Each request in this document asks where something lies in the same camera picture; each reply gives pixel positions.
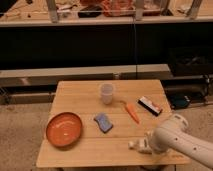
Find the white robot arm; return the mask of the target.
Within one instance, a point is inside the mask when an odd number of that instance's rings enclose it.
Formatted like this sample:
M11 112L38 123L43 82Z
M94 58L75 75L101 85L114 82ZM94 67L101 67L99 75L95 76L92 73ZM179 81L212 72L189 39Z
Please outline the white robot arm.
M171 148L213 169L213 143L187 134L188 126L183 116L173 114L139 140L140 152L161 154Z

